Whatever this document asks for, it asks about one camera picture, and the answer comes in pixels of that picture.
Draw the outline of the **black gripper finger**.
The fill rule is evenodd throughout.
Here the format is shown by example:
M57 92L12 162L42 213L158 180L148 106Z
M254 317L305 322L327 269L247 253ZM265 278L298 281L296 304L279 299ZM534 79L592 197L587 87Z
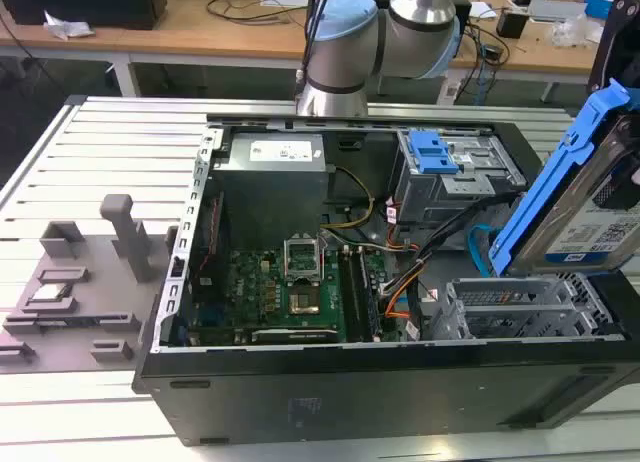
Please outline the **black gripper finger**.
M629 168L616 178L615 209L630 210L639 202L639 168Z

